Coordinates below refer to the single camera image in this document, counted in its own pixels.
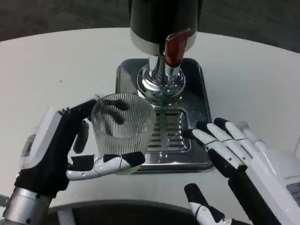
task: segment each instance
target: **white table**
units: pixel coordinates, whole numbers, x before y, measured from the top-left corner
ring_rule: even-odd
[[[300,55],[272,46],[199,33],[186,57],[203,68],[212,117],[247,120],[269,146],[295,151],[300,136]],[[113,93],[117,66],[146,58],[129,29],[92,29],[23,37],[0,43],[0,194],[10,195],[25,138],[47,105],[75,105]],[[97,153],[93,132],[85,150]],[[207,200],[248,221],[217,171],[117,176],[71,182],[51,206],[94,200],[143,200],[188,208],[183,188],[195,182]]]

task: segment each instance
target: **stainless steel drip tray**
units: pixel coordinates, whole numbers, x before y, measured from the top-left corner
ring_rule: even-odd
[[[129,59],[117,69],[116,93],[137,94],[136,77],[147,59]],[[194,140],[182,137],[182,129],[194,128],[197,120],[211,121],[202,70],[193,59],[184,59],[186,77],[182,98],[174,105],[156,107],[156,124],[146,162],[138,173],[207,171],[212,163],[206,150]]]
[[[189,139],[182,137],[187,128],[187,118],[182,110],[156,110],[154,132],[148,145],[148,153],[180,153],[189,149]]]

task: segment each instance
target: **robotic hand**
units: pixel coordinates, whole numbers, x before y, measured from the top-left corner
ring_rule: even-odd
[[[104,155],[103,158],[95,155],[71,157],[73,164],[68,163],[73,143],[76,153],[81,153],[85,147],[89,125],[84,119],[89,119],[97,101],[121,110],[128,109],[121,100],[102,100],[99,96],[58,112],[51,107],[48,109],[37,132],[29,136],[22,150],[21,171],[10,199],[6,199],[4,220],[0,224],[38,225],[51,200],[67,188],[70,180],[93,179],[145,162],[141,152],[134,152],[121,156]],[[115,112],[111,115],[116,123],[123,123],[121,116]]]
[[[208,152],[254,225],[296,225],[300,221],[300,161],[294,153],[270,150],[242,122],[217,118],[198,122],[184,135]],[[196,184],[185,186],[191,210],[201,225],[246,225],[210,206]]]

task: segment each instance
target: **clear drinking glass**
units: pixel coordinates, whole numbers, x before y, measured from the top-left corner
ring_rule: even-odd
[[[118,107],[120,102],[127,108]],[[148,101],[137,95],[111,94],[96,103],[91,121],[100,157],[135,151],[145,155],[154,129],[155,111]]]

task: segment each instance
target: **metal grate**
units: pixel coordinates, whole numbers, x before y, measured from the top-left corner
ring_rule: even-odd
[[[185,151],[189,139],[183,138],[183,128],[187,128],[187,118],[181,110],[156,110],[156,124],[148,145],[148,152]]]

